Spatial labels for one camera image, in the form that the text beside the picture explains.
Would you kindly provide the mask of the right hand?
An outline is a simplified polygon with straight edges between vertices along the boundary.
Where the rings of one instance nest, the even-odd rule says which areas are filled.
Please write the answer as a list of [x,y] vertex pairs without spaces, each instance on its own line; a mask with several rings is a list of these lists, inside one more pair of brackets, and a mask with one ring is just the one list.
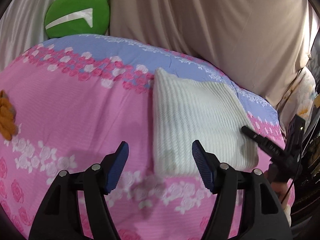
[[269,164],[268,170],[264,172],[264,176],[271,184],[272,190],[278,196],[281,206],[285,210],[289,201],[288,186],[287,182],[278,179],[279,174],[279,169],[275,164]]

